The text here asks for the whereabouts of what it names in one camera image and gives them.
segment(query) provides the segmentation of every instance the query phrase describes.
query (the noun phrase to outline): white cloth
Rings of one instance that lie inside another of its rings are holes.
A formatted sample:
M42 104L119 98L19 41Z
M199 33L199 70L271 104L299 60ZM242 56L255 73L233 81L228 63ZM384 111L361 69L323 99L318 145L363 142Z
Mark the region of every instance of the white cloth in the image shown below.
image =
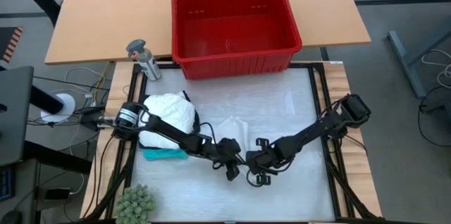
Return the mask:
M181 130L184 133L192 132L194 124L194 105L186 100L185 95L177 94L151 95L144 101L144 105L151 114L159 116L164 122ZM145 113L142 120L147 122L149 115ZM159 147L162 149L178 149L178 144L153 132L140 132L140 143L145 147Z

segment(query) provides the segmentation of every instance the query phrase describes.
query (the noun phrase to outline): plastic wrap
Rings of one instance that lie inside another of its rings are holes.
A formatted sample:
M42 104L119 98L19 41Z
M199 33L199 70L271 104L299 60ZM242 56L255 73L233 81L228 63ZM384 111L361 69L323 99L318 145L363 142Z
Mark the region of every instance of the plastic wrap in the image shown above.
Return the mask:
M200 122L210 122L215 130L230 116L248 124L248 142L240 142L242 149L248 148L243 149L243 158L245 150L258 149L257 137L272 142L299 132L316 119L304 68L202 81L186 80L177 69L162 73L160 80L147 82L146 94L185 90ZM208 133L208 127L202 132ZM229 182L226 169L213 170L211 164L195 157L146 161L138 149L132 186L148 185L156 196L152 221L334 219L319 139L306 145L286 172L273 176L270 186L252 187L244 175Z

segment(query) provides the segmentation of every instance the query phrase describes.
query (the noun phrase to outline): gray plastic bottle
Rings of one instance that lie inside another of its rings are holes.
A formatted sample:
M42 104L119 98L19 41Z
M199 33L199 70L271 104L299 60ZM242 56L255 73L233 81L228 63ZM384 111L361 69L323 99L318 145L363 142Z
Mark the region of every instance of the gray plastic bottle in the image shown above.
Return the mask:
M128 57L134 56L136 58L141 66L142 72L146 74L149 80L158 80L161 77L160 68L158 68L150 50L144 47L145 44L146 41L143 39L136 39L129 43L126 48Z

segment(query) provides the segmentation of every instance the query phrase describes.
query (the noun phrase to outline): red basket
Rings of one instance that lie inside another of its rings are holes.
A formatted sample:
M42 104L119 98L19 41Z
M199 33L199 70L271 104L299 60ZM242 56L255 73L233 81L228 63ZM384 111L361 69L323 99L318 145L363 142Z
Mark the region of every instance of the red basket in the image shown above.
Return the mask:
M285 70L302 48L288 0L172 0L172 52L187 79Z

